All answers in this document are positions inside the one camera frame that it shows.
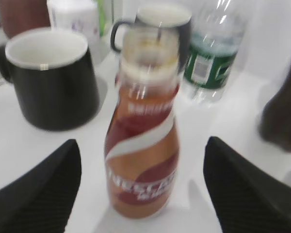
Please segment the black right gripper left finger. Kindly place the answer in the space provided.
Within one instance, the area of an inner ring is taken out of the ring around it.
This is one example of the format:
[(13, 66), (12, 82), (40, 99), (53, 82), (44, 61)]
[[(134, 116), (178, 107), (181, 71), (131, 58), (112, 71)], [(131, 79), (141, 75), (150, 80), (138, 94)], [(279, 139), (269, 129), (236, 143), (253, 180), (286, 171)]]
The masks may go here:
[(81, 183), (75, 139), (0, 189), (0, 233), (63, 233)]

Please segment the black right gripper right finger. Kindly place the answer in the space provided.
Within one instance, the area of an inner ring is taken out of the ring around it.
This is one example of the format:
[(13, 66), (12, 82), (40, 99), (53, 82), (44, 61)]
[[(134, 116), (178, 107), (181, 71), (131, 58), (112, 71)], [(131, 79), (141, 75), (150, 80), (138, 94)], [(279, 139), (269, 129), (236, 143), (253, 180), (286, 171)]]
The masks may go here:
[(216, 136), (205, 147), (203, 175), (222, 232), (291, 233), (291, 187)]

